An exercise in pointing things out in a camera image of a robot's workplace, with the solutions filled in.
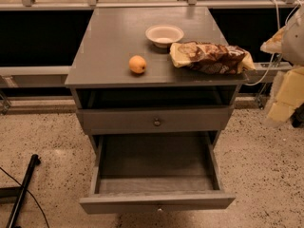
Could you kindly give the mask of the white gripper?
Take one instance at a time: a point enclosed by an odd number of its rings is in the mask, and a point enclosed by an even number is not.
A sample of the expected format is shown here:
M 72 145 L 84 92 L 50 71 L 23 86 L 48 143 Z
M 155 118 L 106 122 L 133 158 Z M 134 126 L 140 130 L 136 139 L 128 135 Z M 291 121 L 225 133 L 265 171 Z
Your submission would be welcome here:
M 280 126 L 304 104 L 304 6 L 287 21 L 285 28 L 279 29 L 264 42 L 260 50 L 282 52 L 284 60 L 298 65 L 287 72 L 277 73 L 265 107 L 264 122 L 269 126 Z

